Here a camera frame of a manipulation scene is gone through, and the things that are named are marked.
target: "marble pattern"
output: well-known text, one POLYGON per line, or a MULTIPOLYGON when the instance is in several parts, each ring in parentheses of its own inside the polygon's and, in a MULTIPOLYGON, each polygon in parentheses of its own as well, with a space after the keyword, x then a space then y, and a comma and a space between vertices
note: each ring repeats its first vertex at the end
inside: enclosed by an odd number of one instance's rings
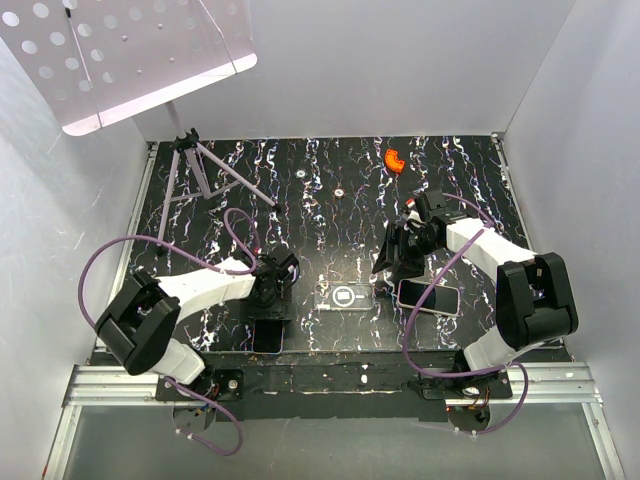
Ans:
MULTIPOLYGON (((288 351, 394 351, 401 348, 408 311, 395 307, 386 294, 376 297, 367 312, 318 312, 313 289, 320 280, 375 281, 371 268, 379 252, 388 219, 396 220, 403 203, 415 192, 440 187, 475 201, 506 238, 526 247, 522 224, 509 191, 506 174, 489 137, 376 137, 205 142, 216 155, 253 181, 282 205, 276 215, 246 189, 234 187, 217 197, 217 206, 202 198, 172 204, 166 239, 199 258, 217 263, 235 249, 226 234, 222 212, 239 207, 254 219, 269 247, 283 242, 298 256, 301 278, 293 287, 293 321, 287 326, 288 351), (387 171, 388 148, 407 161, 402 175, 387 171), (304 170, 304 178, 296 171, 304 170), (345 191, 336 198, 334 190, 345 191)), ((171 150, 160 145, 138 233, 155 235, 169 174, 171 150)), ((228 182, 226 173, 206 164, 212 188, 228 182)), ((182 161, 174 196, 197 191, 182 161)), ((247 225, 238 233, 250 238, 247 225)), ((450 258, 439 251, 427 258, 425 279, 432 278, 450 258)), ((196 268, 169 253, 156 256, 155 247, 136 243, 130 266, 145 266, 157 275, 180 274, 196 268)), ((457 318, 421 314, 412 345, 416 349, 464 347, 493 324, 495 287, 466 261, 445 277, 461 293, 457 318)), ((235 302, 194 315, 176 329, 176 338, 202 351, 251 350, 252 329, 241 322, 235 302)))

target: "tripod leg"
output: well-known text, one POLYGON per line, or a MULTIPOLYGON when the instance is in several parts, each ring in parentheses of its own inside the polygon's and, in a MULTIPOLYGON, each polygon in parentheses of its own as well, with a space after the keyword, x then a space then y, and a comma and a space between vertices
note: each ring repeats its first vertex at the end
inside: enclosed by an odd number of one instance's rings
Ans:
POLYGON ((202 192, 202 196, 205 200, 211 198, 211 189, 209 188, 209 182, 207 182, 207 177, 205 177, 204 172, 200 168, 200 163, 196 158, 196 153, 193 149, 186 150, 184 153, 187 154, 187 160, 189 161, 189 165, 191 165, 191 171, 193 175, 196 177, 196 181, 198 182, 198 187, 202 192))
POLYGON ((167 228, 167 217, 169 216, 169 205, 171 205, 171 196, 173 195, 173 186, 176 182, 176 173, 178 171, 178 163, 180 163, 180 154, 174 150, 173 160, 171 160, 171 170, 169 171, 169 181, 167 182, 167 191, 164 195, 164 204, 162 206, 162 218, 160 220, 160 231, 158 232, 158 240, 164 240, 164 231, 167 228))
POLYGON ((262 200, 264 200, 264 202, 269 205, 270 207, 273 207, 273 209, 276 212, 280 211, 280 206, 278 204, 276 204, 276 202, 274 202, 273 200, 271 200, 269 197, 267 197, 264 193, 262 193, 260 190, 258 190, 258 188, 253 185, 251 182, 249 182, 247 179, 245 179, 242 175, 240 175, 239 173, 237 173, 233 168, 231 168, 229 165, 227 165, 226 163, 224 163, 222 160, 220 160, 218 157, 216 157, 213 153, 211 153, 209 150, 207 150, 206 148, 204 148, 204 146, 202 146, 201 143, 198 143, 198 151, 200 153, 202 153, 204 156, 206 156, 207 158, 213 160, 213 162, 218 165, 218 167, 220 167, 221 169, 223 169, 225 172, 227 172, 229 175, 231 175, 233 178, 235 178, 236 180, 238 180, 242 185, 244 185, 245 187, 247 187, 249 190, 251 190, 253 193, 255 193, 258 197, 260 197, 262 200))

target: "wall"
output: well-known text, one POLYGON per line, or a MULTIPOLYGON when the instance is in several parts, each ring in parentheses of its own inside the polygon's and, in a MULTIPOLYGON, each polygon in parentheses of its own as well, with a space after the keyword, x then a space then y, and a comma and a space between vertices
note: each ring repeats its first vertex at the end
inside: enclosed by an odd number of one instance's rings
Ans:
POLYGON ((640 4, 578 0, 506 136, 539 251, 568 265, 591 365, 629 478, 640 474, 640 4))
MULTIPOLYGON (((123 234, 146 144, 129 120, 62 134, 0 41, 0 477, 42 475, 74 363, 94 336, 76 303, 80 270, 123 234)), ((119 251, 99 261, 88 305, 106 303, 119 251)))
POLYGON ((251 0, 258 64, 176 105, 214 139, 504 131, 574 2, 251 0))

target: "smartphone screen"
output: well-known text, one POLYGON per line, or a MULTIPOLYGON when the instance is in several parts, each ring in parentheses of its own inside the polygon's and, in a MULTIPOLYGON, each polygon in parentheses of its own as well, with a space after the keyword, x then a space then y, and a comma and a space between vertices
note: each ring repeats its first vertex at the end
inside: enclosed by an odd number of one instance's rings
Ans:
MULTIPOLYGON (((398 305, 404 308, 414 308, 429 285, 425 283, 402 280, 398 291, 398 305)), ((436 288, 422 302, 420 310, 423 312, 457 315, 459 292, 452 287, 436 285, 436 288)))

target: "orange object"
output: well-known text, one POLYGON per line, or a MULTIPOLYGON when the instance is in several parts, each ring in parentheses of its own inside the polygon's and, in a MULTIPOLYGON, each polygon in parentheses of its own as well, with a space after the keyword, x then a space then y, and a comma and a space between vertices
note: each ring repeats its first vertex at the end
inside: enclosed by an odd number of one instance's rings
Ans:
POLYGON ((398 152, 396 150, 389 149, 384 155, 384 164, 392 172, 402 173, 405 162, 398 158, 398 152))

